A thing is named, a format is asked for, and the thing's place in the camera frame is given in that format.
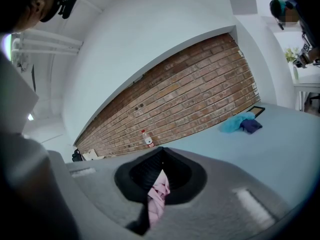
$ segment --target plastic bottle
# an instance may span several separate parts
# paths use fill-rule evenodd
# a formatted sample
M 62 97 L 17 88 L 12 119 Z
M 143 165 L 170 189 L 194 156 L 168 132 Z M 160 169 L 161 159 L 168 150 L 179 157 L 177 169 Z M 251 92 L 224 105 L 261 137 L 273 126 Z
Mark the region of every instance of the plastic bottle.
M 154 142 L 152 141 L 152 138 L 148 133 L 146 133 L 145 130 L 142 130 L 142 137 L 145 141 L 145 143 L 148 145 L 149 148 L 153 148 L 155 146 Z

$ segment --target white ceiling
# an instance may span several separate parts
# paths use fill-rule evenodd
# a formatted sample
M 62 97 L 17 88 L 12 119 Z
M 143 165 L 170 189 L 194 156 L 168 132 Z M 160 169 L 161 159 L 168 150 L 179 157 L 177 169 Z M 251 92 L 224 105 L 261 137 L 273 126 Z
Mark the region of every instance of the white ceiling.
M 34 28 L 84 41 L 87 33 L 97 21 L 102 11 L 112 6 L 114 1 L 78 0 L 68 19 L 62 19 L 60 15 L 56 15 L 49 22 L 40 22 Z M 29 34 L 25 34 L 25 38 L 46 41 L 42 37 Z M 31 64 L 34 64 L 36 94 L 39 96 L 39 100 L 33 110 L 33 116 L 35 119 L 56 117 L 62 110 L 62 97 L 64 95 L 67 72 L 76 57 L 63 54 L 33 53 L 29 55 L 29 58 Z M 33 88 L 31 71 L 28 70 L 21 74 L 30 87 Z

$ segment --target navy blue cloth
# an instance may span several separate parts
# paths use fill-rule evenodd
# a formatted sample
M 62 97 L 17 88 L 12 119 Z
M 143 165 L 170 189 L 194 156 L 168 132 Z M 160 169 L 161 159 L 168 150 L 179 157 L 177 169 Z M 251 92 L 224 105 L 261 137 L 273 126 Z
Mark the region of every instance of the navy blue cloth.
M 246 131 L 250 134 L 253 134 L 256 130 L 262 128 L 262 125 L 258 123 L 256 120 L 252 119 L 246 119 L 243 120 L 240 124 L 240 128 L 243 128 L 243 130 L 246 129 Z

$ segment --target gray fabric surface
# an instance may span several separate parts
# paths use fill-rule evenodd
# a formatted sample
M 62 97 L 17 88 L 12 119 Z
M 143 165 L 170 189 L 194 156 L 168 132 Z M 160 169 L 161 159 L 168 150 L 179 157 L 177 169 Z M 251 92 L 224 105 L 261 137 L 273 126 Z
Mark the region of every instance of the gray fabric surface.
M 277 219 L 288 207 L 264 184 L 235 165 L 187 151 L 173 149 L 201 164 L 208 179 L 204 189 L 191 202 L 166 205 L 159 222 L 144 236 L 150 240 L 165 239 L 246 239 L 259 233 L 259 226 L 241 206 L 234 189 L 247 188 Z M 69 171 L 95 168 L 96 173 L 77 177 L 75 182 L 91 203 L 107 218 L 120 226 L 135 220 L 142 205 L 122 196 L 114 182 L 114 173 L 150 149 L 134 154 L 98 161 L 67 164 Z

